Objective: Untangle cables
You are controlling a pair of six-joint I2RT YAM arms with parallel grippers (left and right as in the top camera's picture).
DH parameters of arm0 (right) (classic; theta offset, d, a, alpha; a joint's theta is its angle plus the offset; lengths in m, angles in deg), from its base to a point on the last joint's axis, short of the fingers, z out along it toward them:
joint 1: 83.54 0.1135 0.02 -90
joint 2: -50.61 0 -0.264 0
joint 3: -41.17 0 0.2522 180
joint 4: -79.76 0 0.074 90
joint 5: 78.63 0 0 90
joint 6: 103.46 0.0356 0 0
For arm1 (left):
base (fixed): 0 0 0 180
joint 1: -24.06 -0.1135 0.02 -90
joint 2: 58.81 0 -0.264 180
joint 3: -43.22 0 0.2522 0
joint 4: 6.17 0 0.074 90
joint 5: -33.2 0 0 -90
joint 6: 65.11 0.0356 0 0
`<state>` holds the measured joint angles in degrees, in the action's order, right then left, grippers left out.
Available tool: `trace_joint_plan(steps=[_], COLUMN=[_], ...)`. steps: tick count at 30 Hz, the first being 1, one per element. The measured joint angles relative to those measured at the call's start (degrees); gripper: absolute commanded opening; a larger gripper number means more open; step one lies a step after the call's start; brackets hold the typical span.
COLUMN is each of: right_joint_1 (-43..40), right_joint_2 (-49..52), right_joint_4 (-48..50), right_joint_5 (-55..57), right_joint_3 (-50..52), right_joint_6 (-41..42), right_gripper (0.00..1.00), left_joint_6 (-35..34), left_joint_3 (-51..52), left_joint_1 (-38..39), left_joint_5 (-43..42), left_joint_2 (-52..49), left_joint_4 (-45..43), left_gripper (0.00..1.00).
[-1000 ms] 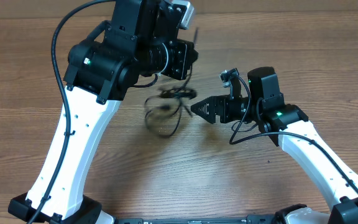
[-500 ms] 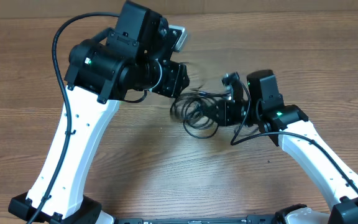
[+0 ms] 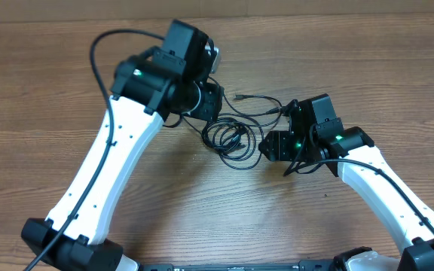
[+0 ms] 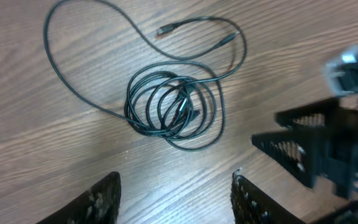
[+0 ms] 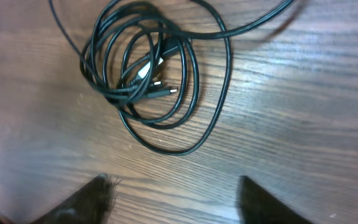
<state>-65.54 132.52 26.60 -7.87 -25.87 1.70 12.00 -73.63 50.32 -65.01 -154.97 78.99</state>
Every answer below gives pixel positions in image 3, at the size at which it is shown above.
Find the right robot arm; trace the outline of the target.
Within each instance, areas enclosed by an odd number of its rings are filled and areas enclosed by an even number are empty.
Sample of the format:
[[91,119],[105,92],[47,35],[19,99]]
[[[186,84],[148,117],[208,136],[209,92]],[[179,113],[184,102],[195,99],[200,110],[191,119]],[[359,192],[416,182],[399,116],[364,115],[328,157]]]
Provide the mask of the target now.
[[434,270],[434,211],[391,169],[358,126],[344,128],[327,94],[293,100],[281,110],[284,131],[269,132],[259,151],[287,161],[285,175],[310,174],[322,166],[350,186],[385,226],[399,250],[386,257],[362,246],[324,263],[325,270]]

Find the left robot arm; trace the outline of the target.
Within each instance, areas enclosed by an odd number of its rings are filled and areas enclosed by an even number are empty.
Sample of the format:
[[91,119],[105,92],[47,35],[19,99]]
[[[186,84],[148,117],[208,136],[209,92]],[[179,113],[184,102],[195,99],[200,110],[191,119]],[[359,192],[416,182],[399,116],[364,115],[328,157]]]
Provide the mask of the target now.
[[36,263],[60,270],[138,270],[108,239],[118,200],[144,150],[171,114],[214,121],[222,89],[208,81],[219,65],[212,39],[180,20],[161,46],[130,56],[103,89],[105,116],[77,175],[45,218],[30,218],[21,236]]

